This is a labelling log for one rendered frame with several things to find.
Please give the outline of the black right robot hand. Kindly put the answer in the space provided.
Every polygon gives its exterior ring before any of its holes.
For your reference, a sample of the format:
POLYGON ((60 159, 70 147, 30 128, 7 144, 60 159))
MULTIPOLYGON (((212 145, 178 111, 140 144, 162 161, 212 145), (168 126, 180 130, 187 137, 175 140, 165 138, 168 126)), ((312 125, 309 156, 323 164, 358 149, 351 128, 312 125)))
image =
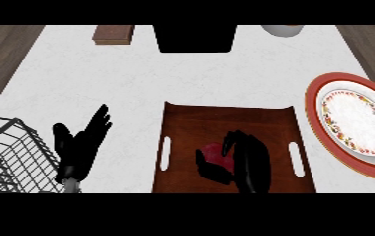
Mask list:
POLYGON ((202 149, 196 150, 196 165, 200 177, 228 185, 236 184, 239 193, 267 193, 271 186, 271 162, 265 144, 240 130, 224 137, 222 155, 231 154, 234 172, 205 160, 202 149))

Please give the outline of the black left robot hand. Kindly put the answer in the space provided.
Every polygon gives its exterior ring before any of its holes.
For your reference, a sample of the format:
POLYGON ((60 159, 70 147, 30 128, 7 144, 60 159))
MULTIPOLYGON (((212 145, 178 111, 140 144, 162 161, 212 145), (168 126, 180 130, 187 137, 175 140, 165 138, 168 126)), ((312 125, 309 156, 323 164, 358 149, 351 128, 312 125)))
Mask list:
POLYGON ((66 179, 82 181, 91 171, 98 146, 112 126, 107 106, 103 104, 92 115, 91 121, 76 135, 70 133, 63 123, 53 125, 54 151, 60 161, 57 166, 56 183, 66 179))

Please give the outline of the red pear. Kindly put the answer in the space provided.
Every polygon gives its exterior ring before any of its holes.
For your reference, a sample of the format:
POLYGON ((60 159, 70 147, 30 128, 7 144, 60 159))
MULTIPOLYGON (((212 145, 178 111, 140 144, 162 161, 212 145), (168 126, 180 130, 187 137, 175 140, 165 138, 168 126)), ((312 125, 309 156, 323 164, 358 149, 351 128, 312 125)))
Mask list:
POLYGON ((222 144, 211 143, 202 148, 208 163, 221 166, 230 173, 234 172, 234 160, 231 154, 222 155, 222 144))

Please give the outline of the brown wooden tray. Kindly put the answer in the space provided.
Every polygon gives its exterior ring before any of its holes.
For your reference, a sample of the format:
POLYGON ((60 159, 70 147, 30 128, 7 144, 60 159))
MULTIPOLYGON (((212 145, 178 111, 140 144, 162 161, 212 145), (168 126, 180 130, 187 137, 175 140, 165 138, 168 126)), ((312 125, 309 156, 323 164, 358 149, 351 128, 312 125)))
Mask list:
POLYGON ((159 145, 169 148, 168 166, 156 168, 154 193, 234 193, 236 186, 200 177, 196 151, 221 143, 230 131, 256 137, 271 161, 271 193, 312 193, 311 175, 293 173, 287 147, 301 145, 293 109, 163 105, 159 145))

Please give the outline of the red rimmed floral plate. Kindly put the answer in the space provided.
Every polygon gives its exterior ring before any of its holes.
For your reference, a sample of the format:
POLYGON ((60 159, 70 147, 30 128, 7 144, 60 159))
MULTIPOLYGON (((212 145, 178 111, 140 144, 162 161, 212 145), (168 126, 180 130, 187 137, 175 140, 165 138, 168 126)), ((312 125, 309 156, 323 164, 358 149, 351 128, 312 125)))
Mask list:
POLYGON ((304 93, 304 113, 332 156, 375 178, 375 82, 342 72, 320 75, 304 93))

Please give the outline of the brown wooden block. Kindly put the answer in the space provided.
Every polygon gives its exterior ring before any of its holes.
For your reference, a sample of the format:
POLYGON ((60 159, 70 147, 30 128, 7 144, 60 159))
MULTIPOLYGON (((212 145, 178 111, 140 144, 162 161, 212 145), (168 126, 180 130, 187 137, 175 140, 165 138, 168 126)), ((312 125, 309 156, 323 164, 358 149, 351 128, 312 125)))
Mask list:
POLYGON ((92 32, 92 41, 97 45, 128 45, 132 29, 132 25, 97 25, 92 32))

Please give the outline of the black appliance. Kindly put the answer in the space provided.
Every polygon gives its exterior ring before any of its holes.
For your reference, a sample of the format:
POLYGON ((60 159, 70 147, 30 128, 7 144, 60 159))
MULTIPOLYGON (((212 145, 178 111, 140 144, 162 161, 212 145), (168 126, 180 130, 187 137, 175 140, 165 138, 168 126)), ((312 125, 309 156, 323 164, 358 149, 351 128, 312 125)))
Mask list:
POLYGON ((162 53, 227 53, 231 50, 236 25, 153 25, 162 53))

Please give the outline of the white bowl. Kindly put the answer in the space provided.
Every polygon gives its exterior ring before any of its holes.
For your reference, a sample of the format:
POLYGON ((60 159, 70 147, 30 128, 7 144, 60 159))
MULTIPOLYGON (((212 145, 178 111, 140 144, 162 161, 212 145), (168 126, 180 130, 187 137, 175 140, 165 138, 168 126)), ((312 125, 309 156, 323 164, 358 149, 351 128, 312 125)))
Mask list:
POLYGON ((292 37, 301 31, 302 25, 262 25, 262 29, 277 37, 292 37))

